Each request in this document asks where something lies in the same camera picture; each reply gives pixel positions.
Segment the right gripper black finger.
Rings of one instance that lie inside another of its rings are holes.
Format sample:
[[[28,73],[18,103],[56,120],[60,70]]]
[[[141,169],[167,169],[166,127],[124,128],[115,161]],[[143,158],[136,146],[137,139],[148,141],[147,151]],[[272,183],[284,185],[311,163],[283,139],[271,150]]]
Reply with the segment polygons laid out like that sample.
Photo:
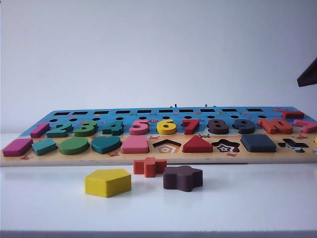
[[[317,59],[297,79],[299,87],[314,85],[317,83]]]

